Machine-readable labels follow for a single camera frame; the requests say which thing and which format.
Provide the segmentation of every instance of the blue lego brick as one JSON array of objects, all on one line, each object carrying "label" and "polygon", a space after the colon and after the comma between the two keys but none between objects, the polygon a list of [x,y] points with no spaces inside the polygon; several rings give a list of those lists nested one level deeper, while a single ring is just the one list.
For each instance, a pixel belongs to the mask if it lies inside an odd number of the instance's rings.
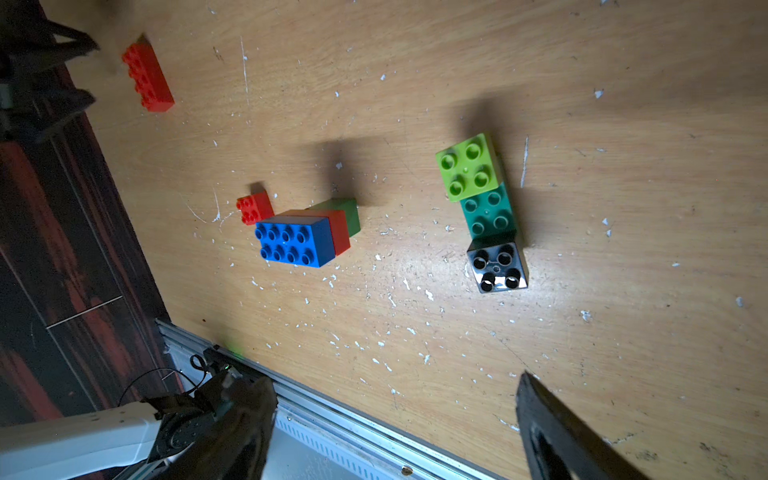
[{"label": "blue lego brick", "polygon": [[265,260],[321,267],[336,256],[325,217],[277,216],[256,224]]}]

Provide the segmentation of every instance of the dark green lego brick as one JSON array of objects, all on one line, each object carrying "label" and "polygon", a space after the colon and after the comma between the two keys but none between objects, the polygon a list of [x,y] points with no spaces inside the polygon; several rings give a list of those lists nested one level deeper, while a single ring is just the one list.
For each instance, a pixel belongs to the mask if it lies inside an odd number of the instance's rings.
[{"label": "dark green lego brick", "polygon": [[354,198],[332,198],[320,204],[312,205],[307,210],[344,210],[346,228],[349,236],[360,231],[360,217],[357,214],[357,200]]}]

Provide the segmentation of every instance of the white paint speck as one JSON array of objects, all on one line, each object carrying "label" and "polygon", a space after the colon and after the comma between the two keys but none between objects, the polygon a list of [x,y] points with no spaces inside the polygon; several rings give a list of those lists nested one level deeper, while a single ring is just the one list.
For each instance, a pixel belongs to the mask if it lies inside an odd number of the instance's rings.
[{"label": "white paint speck", "polygon": [[528,137],[525,137],[525,152],[523,153],[523,174],[520,176],[520,188],[525,186],[525,171],[528,167]]},{"label": "white paint speck", "polygon": [[250,99],[248,97],[248,73],[245,69],[245,61],[248,57],[245,56],[245,47],[243,46],[243,36],[240,36],[240,51],[243,54],[243,80],[245,80],[245,102],[250,106]]}]

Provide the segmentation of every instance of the green lego brick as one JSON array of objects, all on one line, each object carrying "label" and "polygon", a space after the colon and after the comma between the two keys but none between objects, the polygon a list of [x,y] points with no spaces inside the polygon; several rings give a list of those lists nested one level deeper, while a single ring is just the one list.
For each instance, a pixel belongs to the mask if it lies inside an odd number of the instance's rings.
[{"label": "green lego brick", "polygon": [[357,200],[354,198],[332,198],[317,205],[312,205],[307,210],[344,210],[346,229],[349,230],[349,236],[351,237],[360,231]]},{"label": "green lego brick", "polygon": [[516,230],[515,215],[503,182],[494,190],[462,200],[462,210],[473,239]]},{"label": "green lego brick", "polygon": [[451,202],[494,190],[502,182],[493,144],[485,134],[437,153],[437,164]]}]

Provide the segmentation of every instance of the red lego brick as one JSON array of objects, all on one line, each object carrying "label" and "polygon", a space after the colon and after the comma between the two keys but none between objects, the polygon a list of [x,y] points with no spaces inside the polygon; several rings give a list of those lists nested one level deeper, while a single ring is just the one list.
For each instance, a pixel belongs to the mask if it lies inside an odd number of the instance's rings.
[{"label": "red lego brick", "polygon": [[344,210],[288,210],[280,216],[291,217],[325,217],[331,224],[331,237],[336,256],[349,249],[349,230],[346,227]]},{"label": "red lego brick", "polygon": [[134,43],[123,54],[123,62],[128,65],[128,76],[136,81],[142,106],[153,112],[166,111],[174,106],[174,97],[170,94],[152,45]]},{"label": "red lego brick", "polygon": [[275,216],[275,212],[272,210],[270,196],[266,191],[238,198],[236,207],[243,212],[242,220],[246,225],[256,225],[256,222]]}]

